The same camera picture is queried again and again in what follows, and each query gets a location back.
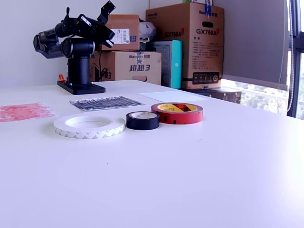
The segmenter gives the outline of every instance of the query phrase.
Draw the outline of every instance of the black metal base plate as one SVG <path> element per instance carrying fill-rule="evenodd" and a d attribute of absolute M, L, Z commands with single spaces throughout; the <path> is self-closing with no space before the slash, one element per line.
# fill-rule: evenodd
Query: black metal base plate
<path fill-rule="evenodd" d="M 73 95 L 102 94 L 105 88 L 95 84 L 69 85 L 65 82 L 57 82 L 57 85 L 69 91 Z"/>

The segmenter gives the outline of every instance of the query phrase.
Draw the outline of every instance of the window frame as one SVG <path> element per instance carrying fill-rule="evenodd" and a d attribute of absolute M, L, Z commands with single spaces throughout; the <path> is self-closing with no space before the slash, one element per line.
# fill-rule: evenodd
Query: window frame
<path fill-rule="evenodd" d="M 289 49 L 294 54 L 293 68 L 291 67 L 291 70 L 294 70 L 294 81 L 292 87 L 293 79 L 291 74 L 290 86 L 289 86 L 289 98 L 288 98 L 288 104 L 290 104 L 291 102 L 291 106 L 290 106 L 290 110 L 287 112 L 287 116 L 296 118 L 298 101 L 299 101 L 298 99 L 299 99 L 300 76 L 301 76 L 301 53 L 304 53 L 304 32 L 301 31 L 300 0 L 291 0 L 290 8 L 291 8 L 290 17 L 293 22 L 292 25 L 293 33 L 289 34 L 290 37 Z M 293 40 L 293 49 L 291 47 L 291 39 Z"/>

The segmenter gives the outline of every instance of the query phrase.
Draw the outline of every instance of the black robotic arm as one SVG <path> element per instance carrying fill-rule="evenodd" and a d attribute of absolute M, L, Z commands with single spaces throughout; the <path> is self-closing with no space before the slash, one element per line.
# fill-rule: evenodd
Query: black robotic arm
<path fill-rule="evenodd" d="M 34 48 L 45 58 L 68 58 L 67 82 L 58 85 L 67 91 L 77 94 L 103 93 L 105 89 L 90 83 L 89 58 L 95 51 L 96 45 L 113 46 L 111 39 L 115 33 L 105 24 L 108 15 L 115 9 L 108 1 L 102 8 L 97 20 L 80 14 L 78 18 L 69 17 L 69 7 L 66 9 L 64 20 L 55 28 L 40 32 L 34 37 Z M 62 43 L 59 38 L 67 37 Z"/>

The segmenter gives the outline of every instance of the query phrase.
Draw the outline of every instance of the tape roll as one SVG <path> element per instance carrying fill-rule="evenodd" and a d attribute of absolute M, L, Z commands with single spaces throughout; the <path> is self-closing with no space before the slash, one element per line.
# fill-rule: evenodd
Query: tape roll
<path fill-rule="evenodd" d="M 164 124 L 195 124 L 203 119 L 203 108 L 187 103 L 159 103 L 151 111 L 160 115 Z"/>
<path fill-rule="evenodd" d="M 74 139 L 98 139 L 124 131 L 122 118 L 111 119 L 95 115 L 69 115 L 54 121 L 55 132 Z"/>
<path fill-rule="evenodd" d="M 160 115 L 152 112 L 132 112 L 127 114 L 127 128 L 152 130 L 160 126 Z"/>

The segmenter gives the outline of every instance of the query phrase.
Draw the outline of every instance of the teal box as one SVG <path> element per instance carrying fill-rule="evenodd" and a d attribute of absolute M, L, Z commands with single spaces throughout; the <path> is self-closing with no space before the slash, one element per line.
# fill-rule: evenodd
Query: teal box
<path fill-rule="evenodd" d="M 182 42 L 160 40 L 147 43 L 148 50 L 161 52 L 161 85 L 181 88 Z"/>

